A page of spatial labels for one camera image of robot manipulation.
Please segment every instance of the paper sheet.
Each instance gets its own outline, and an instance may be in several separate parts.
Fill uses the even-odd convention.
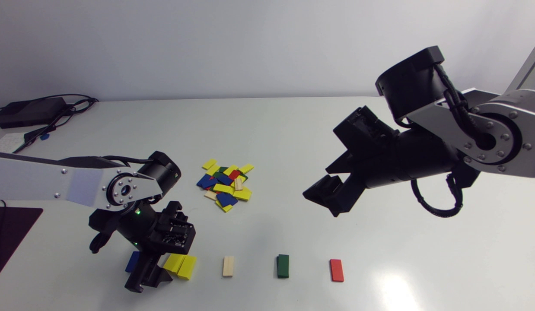
[[[0,152],[13,153],[24,144],[24,133],[5,134],[0,139]]]

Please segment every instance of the yellow wooden block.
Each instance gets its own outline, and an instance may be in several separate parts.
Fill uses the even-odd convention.
[[[230,205],[227,205],[226,207],[222,207],[222,210],[223,210],[224,212],[226,212],[226,213],[227,213],[228,211],[230,211],[231,209],[232,209],[232,205],[231,205],[231,204],[230,204]]]
[[[254,168],[253,165],[245,165],[244,167],[239,168],[239,171],[241,171],[241,173],[243,174],[246,174],[249,171],[252,171],[253,168]]]
[[[216,163],[218,163],[218,161],[216,161],[215,159],[210,159],[210,160],[206,161],[206,163],[204,163],[202,168],[209,169],[210,167],[212,167],[212,165],[214,165]]]
[[[252,192],[240,190],[240,191],[235,191],[232,196],[236,197],[237,199],[241,199],[243,201],[248,201],[250,199],[250,195],[252,195]]]
[[[166,263],[163,265],[163,268],[173,273],[177,273],[179,268],[181,268],[181,264],[183,263],[185,256],[186,255],[184,254],[170,254],[166,260]]]
[[[228,175],[228,176],[229,176],[234,170],[238,170],[238,169],[239,169],[238,166],[236,166],[236,165],[232,165],[232,166],[228,167],[223,173],[224,173],[225,175]]]
[[[232,195],[235,191],[234,189],[231,187],[231,186],[226,186],[226,185],[221,185],[221,184],[216,184],[214,185],[214,191],[219,191],[219,192],[224,192],[224,193],[229,193],[230,195]]]
[[[214,175],[215,172],[218,171],[218,169],[220,169],[220,167],[221,166],[219,166],[219,165],[212,165],[212,167],[210,167],[208,169],[208,171],[206,171],[206,174],[212,176],[212,175]]]
[[[242,190],[242,189],[243,189],[242,187],[244,187],[244,186],[242,185],[242,179],[240,179],[239,177],[237,177],[237,178],[235,179],[235,181],[233,182],[233,184],[235,185],[235,190]]]
[[[211,200],[217,200],[216,199],[216,193],[214,191],[206,191],[206,194],[204,195],[205,197],[208,197],[208,199],[211,199]]]
[[[196,263],[197,258],[195,256],[185,256],[183,258],[183,263],[179,272],[177,272],[177,277],[181,279],[190,280],[193,275],[194,264]]]

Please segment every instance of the white table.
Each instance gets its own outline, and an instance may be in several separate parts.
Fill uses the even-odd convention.
[[[155,208],[179,200],[196,225],[193,277],[129,292],[129,242],[115,233],[91,254],[92,209],[36,204],[43,215],[0,274],[0,311],[535,309],[535,179],[481,174],[450,219],[422,209],[409,183],[369,189],[336,219],[302,197],[345,150],[332,129],[363,105],[394,126],[375,97],[101,102],[74,117],[22,154],[167,153],[182,178]],[[195,185],[210,158],[256,166],[252,199],[228,214]],[[449,208],[444,179],[420,187]],[[290,255],[289,279],[275,276],[278,254]],[[226,255],[233,278],[221,276]],[[331,282],[331,258],[344,283]]]

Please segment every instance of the wooden block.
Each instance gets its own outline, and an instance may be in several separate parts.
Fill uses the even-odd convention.
[[[223,173],[224,173],[225,175],[228,175],[228,176],[229,176],[234,170],[238,170],[238,169],[239,169],[238,166],[236,166],[236,165],[232,165],[232,166],[228,167]]]
[[[277,256],[277,278],[289,277],[289,256],[279,254]]]
[[[232,179],[230,179],[229,177],[227,177],[225,174],[221,173],[220,175],[218,175],[217,179],[224,185],[231,185],[232,184]]]
[[[218,169],[220,169],[220,166],[219,165],[212,165],[212,167],[210,167],[208,169],[208,171],[206,171],[206,174],[207,175],[210,175],[210,176],[214,176],[214,173],[218,171]]]
[[[206,180],[206,181],[200,181],[201,182],[201,186],[202,186],[202,189],[207,189],[215,184],[218,183],[218,179],[217,178],[214,178],[214,177],[211,177],[210,175],[205,175],[205,176],[209,176],[210,179]]]
[[[236,190],[232,194],[232,196],[243,201],[248,201],[251,195],[252,195],[252,192],[246,191],[246,190],[239,190],[239,191]]]
[[[125,267],[125,272],[133,272],[135,270],[135,266],[137,265],[137,262],[139,261],[139,254],[140,252],[133,252],[131,254],[131,257],[129,258],[129,262],[127,263],[127,266]]]
[[[242,179],[241,177],[237,177],[234,181],[235,190],[242,190]]]
[[[235,205],[238,202],[237,199],[235,199],[229,193],[219,193],[216,195],[216,198],[218,201],[220,201],[222,207],[226,207],[227,205]]]
[[[204,163],[202,168],[209,169],[210,167],[212,167],[212,165],[214,165],[216,163],[218,163],[218,161],[216,161],[215,159],[210,159],[210,160],[206,161],[206,163]]]
[[[232,277],[234,261],[235,261],[235,256],[225,256],[223,258],[222,276]]]
[[[216,200],[216,205],[219,206],[222,209],[222,211],[224,211],[225,213],[227,213],[228,211],[230,211],[232,209],[232,205],[231,204],[223,207],[222,203],[219,200]]]
[[[224,207],[222,207],[222,210],[225,213],[227,213],[228,211],[232,210],[232,205],[230,204],[230,205],[224,206]]]
[[[221,185],[221,184],[214,185],[213,190],[224,192],[224,193],[229,193],[230,195],[233,195],[233,193],[235,192],[231,186],[226,186],[226,185]]]
[[[185,256],[184,254],[170,254],[163,268],[177,274]]]
[[[333,282],[344,282],[344,274],[342,273],[342,262],[340,259],[329,260],[331,264],[331,278]]]
[[[228,177],[234,181],[235,178],[237,178],[239,176],[240,172],[238,170],[234,170],[231,172],[231,174],[228,175]]]
[[[194,264],[196,263],[197,258],[195,256],[185,256],[183,258],[183,263],[181,268],[177,272],[177,277],[180,279],[190,280],[193,275]]]
[[[208,197],[208,199],[216,201],[216,193],[214,191],[206,191],[205,197]]]
[[[253,165],[245,165],[244,167],[239,168],[239,171],[241,171],[243,174],[246,174],[249,171],[252,171],[253,168]]]

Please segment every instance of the black power adapter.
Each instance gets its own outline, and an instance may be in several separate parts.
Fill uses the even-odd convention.
[[[0,110],[0,127],[51,124],[66,108],[62,97],[11,102]]]

